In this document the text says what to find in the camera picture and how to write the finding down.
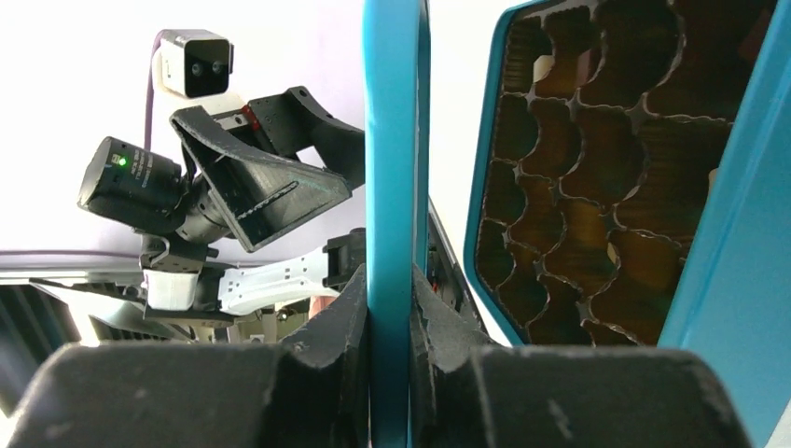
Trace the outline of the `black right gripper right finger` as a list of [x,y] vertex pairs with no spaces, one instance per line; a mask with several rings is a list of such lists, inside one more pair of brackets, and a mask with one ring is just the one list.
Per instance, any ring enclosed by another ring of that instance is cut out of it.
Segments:
[[504,347],[412,277],[416,447],[746,447],[717,376],[689,352]]

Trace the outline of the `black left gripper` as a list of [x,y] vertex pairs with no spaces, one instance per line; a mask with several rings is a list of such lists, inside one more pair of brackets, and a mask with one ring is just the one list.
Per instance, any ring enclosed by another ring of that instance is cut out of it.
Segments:
[[[307,88],[251,100],[246,117],[271,154],[233,136],[200,106],[171,116],[187,167],[185,221],[176,231],[186,241],[236,239],[253,253],[365,184],[364,132],[334,118]],[[335,174],[290,160],[308,147]]]

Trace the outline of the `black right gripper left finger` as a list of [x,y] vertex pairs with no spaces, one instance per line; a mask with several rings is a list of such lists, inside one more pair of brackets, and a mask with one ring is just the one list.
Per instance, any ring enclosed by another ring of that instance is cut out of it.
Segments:
[[367,277],[278,343],[70,345],[7,447],[365,447]]

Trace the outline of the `teal tin lid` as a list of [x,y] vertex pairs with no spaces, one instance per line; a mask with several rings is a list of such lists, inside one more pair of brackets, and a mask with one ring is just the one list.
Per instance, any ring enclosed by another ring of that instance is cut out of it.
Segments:
[[362,37],[371,442],[408,447],[412,271],[427,189],[426,2],[365,2]]

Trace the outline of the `teal chocolate tin box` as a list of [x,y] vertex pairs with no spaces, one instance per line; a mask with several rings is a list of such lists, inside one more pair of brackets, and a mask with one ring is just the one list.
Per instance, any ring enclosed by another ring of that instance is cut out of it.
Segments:
[[465,270],[509,343],[681,348],[790,398],[790,5],[529,1],[493,33]]

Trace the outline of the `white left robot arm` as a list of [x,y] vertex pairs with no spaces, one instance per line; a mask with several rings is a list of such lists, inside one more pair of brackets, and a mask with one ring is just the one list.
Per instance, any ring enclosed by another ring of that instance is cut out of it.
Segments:
[[365,136],[297,86],[246,104],[199,101],[170,116],[182,162],[112,136],[97,147],[78,206],[142,238],[144,315],[228,324],[279,302],[337,296],[364,262],[355,229],[257,268],[217,261],[215,243],[253,253],[349,200],[365,182]]

